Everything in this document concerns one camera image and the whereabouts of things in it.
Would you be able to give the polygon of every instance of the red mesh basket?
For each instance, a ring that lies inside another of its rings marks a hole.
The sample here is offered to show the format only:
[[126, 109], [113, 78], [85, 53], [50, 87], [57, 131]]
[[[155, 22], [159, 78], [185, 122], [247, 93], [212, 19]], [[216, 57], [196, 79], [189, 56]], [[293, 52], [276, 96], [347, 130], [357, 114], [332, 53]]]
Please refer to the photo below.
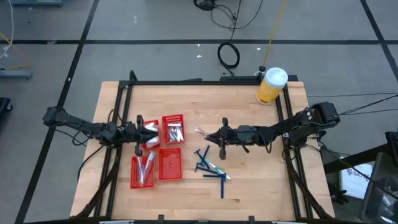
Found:
[[[142, 165], [145, 168], [148, 157], [142, 157]], [[152, 163], [151, 168], [149, 168], [147, 177], [143, 185], [139, 184], [139, 171], [138, 171], [138, 161], [137, 157], [131, 158], [131, 183], [130, 189], [146, 189], [153, 188], [155, 186], [155, 161]]]
[[179, 180], [182, 178], [181, 149], [159, 150], [159, 180]]
[[[183, 140], [182, 141], [177, 141], [177, 142], [170, 142], [170, 136], [169, 136], [169, 132], [167, 130], [167, 124], [176, 123], [176, 122], [181, 122]], [[183, 118], [182, 114], [163, 116], [162, 117], [162, 127], [163, 127], [163, 141], [164, 141], [164, 143], [166, 143], [166, 144], [178, 144], [178, 143], [181, 143], [181, 142], [185, 141], [184, 118]]]
[[156, 126], [157, 126], [157, 132], [158, 132], [158, 134], [159, 134], [159, 144], [157, 144], [156, 146], [150, 147], [150, 148], [148, 148], [146, 144], [141, 144], [141, 148], [142, 148], [143, 150], [160, 149], [160, 137], [161, 137], [161, 134], [160, 134], [159, 121], [158, 121], [158, 120], [145, 121], [145, 122], [144, 122], [144, 126], [145, 126], [146, 124], [151, 123], [151, 122], [155, 123]]

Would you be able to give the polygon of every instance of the yellow cable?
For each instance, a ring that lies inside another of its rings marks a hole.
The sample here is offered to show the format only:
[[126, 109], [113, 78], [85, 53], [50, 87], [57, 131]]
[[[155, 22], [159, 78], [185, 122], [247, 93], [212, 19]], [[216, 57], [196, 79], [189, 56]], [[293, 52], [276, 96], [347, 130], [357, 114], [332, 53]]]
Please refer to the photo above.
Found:
[[[12, 48], [14, 48], [16, 51], [19, 51], [20, 53], [22, 53], [14, 44], [12, 44], [12, 43], [10, 42], [10, 40], [9, 40], [2, 32], [0, 32], [0, 36], [1, 36]], [[27, 67], [29, 67], [29, 62], [28, 62], [28, 65], [12, 66], [12, 67], [9, 67], [9, 68], [7, 68], [7, 69], [8, 69], [8, 70], [12, 70], [12, 69], [27, 68]]]
[[278, 18], [277, 18], [276, 21], [275, 21], [274, 29], [272, 30], [271, 36], [269, 37], [269, 42], [268, 42], [266, 57], [265, 57], [265, 59], [264, 59], [264, 63], [262, 64], [262, 66], [266, 66], [267, 59], [268, 59], [268, 53], [269, 53], [269, 51], [270, 51], [270, 49], [271, 49], [272, 38], [274, 38], [274, 35], [275, 35], [275, 33], [276, 33], [276, 30], [278, 29], [278, 25], [279, 25], [280, 18], [282, 17], [282, 15], [283, 15], [283, 13], [284, 13], [284, 11], [285, 11], [286, 2], [287, 2], [287, 0], [284, 0], [284, 2], [282, 3], [282, 8], [280, 9], [279, 14], [278, 14]]

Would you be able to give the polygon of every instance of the wooden table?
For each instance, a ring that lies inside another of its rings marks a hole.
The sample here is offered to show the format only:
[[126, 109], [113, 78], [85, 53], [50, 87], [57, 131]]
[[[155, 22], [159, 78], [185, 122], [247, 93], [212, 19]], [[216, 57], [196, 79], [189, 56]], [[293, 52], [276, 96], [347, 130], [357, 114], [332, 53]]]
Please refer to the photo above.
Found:
[[[114, 107], [117, 87], [118, 82], [102, 84], [94, 122], [106, 122], [108, 113]], [[289, 82], [288, 87], [293, 112], [307, 107], [303, 83]], [[218, 157], [218, 146], [204, 140], [193, 130], [194, 126], [200, 125], [209, 133], [215, 132], [221, 127], [222, 117], [228, 118], [232, 128], [240, 124], [271, 126], [277, 123], [275, 104], [260, 105], [255, 97], [257, 88], [221, 85], [133, 86], [128, 120], [135, 121], [137, 114], [141, 114], [145, 120], [159, 121], [164, 115], [184, 115], [185, 142], [172, 145], [182, 148], [183, 179], [158, 181], [156, 162], [155, 188], [131, 190], [131, 157], [134, 156], [135, 143], [124, 144], [112, 219], [154, 220], [163, 214], [166, 220], [247, 220], [249, 215], [254, 215], [256, 220], [294, 220], [280, 137], [273, 142], [271, 154], [259, 146], [248, 146], [249, 154], [241, 146], [228, 146], [227, 158], [222, 161]], [[286, 118], [284, 100], [281, 102]], [[226, 182], [224, 199], [220, 199], [218, 179], [204, 178], [202, 171], [194, 172], [199, 158], [193, 152], [199, 148], [205, 149], [208, 144], [209, 160], [232, 178]], [[308, 144], [317, 146], [315, 140], [308, 140]], [[90, 140], [85, 157], [98, 147], [96, 140]], [[98, 189], [104, 155], [105, 150], [84, 166], [71, 215], [80, 212]], [[302, 149], [302, 159], [308, 189], [326, 212], [334, 216], [320, 153], [306, 147]], [[302, 194], [297, 189], [301, 213], [305, 217]], [[101, 214], [105, 213], [107, 201], [106, 192]]]

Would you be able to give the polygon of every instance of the yellow container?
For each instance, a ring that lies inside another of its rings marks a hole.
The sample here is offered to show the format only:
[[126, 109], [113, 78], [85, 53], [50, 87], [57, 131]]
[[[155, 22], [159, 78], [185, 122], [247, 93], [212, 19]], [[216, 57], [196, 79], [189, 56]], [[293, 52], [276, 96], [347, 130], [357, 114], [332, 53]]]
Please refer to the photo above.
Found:
[[257, 101], [263, 105], [274, 102], [287, 80], [288, 76], [285, 70], [276, 67], [268, 69], [257, 91]]

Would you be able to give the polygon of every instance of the black equipment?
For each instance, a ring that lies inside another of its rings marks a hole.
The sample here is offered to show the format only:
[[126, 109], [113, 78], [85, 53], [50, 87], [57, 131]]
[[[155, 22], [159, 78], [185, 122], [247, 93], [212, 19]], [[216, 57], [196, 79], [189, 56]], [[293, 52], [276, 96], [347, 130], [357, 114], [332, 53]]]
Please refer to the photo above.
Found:
[[43, 117], [47, 126], [68, 126], [83, 133], [88, 138], [95, 138], [106, 147], [114, 147], [118, 144], [137, 142], [135, 153], [142, 156], [140, 144], [158, 136], [157, 131], [151, 131], [144, 127], [144, 120], [137, 115], [137, 127], [131, 121], [125, 125], [117, 126], [115, 123], [91, 123], [68, 114], [63, 108], [49, 107]]
[[228, 126], [228, 119], [223, 118], [223, 126], [217, 132], [207, 135], [205, 139], [217, 144], [220, 147], [220, 159], [225, 159], [227, 145], [241, 145], [249, 153], [245, 146], [267, 146], [277, 136], [285, 133], [289, 135], [290, 146], [304, 147], [309, 135], [317, 134], [322, 137], [326, 134], [324, 129], [332, 128], [339, 122], [334, 104], [323, 102], [305, 108], [271, 127], [240, 125], [233, 129]]

